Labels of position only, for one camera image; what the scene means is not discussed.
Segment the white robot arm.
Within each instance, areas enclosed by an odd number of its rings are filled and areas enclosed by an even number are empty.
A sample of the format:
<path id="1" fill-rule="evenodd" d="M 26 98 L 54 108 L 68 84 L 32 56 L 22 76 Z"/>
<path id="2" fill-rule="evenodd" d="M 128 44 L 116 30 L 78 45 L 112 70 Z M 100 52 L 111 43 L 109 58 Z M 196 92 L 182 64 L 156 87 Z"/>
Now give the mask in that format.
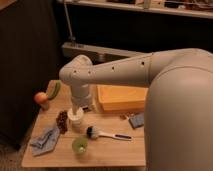
<path id="1" fill-rule="evenodd" d="M 213 171 L 213 53 L 186 48 L 94 65 L 76 56 L 59 72 L 78 107 L 91 84 L 146 87 L 148 171 Z"/>

